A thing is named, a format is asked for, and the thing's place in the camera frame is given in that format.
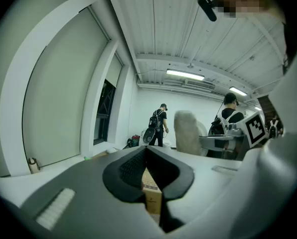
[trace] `ceiling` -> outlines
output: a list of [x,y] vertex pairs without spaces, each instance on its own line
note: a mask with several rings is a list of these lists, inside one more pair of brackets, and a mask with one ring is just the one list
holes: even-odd
[[228,18],[216,12],[211,22],[196,0],[111,2],[142,84],[181,88],[184,78],[166,74],[176,69],[205,76],[214,94],[234,86],[249,100],[269,93],[283,75],[283,24],[268,14]]

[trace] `black cap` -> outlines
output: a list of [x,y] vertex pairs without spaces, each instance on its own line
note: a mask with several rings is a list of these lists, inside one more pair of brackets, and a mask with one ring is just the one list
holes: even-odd
[[236,95],[233,93],[227,93],[224,98],[224,105],[232,104],[235,100],[236,100],[236,105],[239,105]]
[[161,104],[160,107],[165,107],[165,111],[167,111],[166,104]]

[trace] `fluorescent light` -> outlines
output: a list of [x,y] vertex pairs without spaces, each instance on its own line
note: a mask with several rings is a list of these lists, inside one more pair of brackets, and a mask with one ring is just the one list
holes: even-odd
[[170,69],[168,69],[166,73],[171,74],[171,75],[177,75],[177,76],[192,78],[192,79],[196,79],[196,80],[199,80],[199,81],[202,81],[205,78],[204,76],[201,76],[201,75],[190,74],[190,73],[185,73],[185,72],[179,72],[179,71],[170,70]]
[[236,92],[237,94],[242,95],[242,96],[246,96],[246,95],[247,95],[245,92],[242,92],[241,90],[238,90],[238,89],[236,89],[235,87],[231,87],[230,90],[231,90],[231,91],[234,91],[234,92]]

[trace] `window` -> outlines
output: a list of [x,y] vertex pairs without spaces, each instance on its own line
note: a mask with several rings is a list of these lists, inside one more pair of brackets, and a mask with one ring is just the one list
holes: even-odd
[[93,145],[108,140],[108,129],[115,87],[107,80],[104,81],[94,128]]

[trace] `cardboard box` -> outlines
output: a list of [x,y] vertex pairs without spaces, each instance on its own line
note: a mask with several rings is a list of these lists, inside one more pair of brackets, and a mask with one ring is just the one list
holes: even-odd
[[150,214],[160,215],[160,209],[162,204],[162,192],[159,190],[157,184],[154,182],[149,171],[145,169],[142,177],[143,192],[146,197],[147,211]]

